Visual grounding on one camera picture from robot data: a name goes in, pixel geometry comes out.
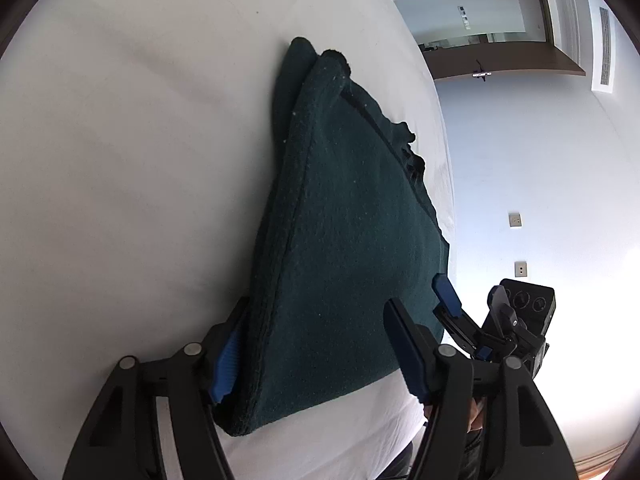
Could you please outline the person's right hand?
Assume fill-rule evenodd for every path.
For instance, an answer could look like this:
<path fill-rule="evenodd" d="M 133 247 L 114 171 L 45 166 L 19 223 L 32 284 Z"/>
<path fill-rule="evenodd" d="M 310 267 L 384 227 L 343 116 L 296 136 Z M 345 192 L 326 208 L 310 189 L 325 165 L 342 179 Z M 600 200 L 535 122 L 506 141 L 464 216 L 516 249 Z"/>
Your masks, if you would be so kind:
<path fill-rule="evenodd" d="M 480 398 L 471 400 L 470 411 L 469 411 L 469 421 L 468 421 L 468 431 L 478 431 L 482 430 L 484 426 L 484 411 L 485 411 L 486 399 Z M 428 426 L 432 420 L 432 411 L 433 408 L 431 405 L 424 405 L 424 417 L 426 419 L 425 425 Z"/>

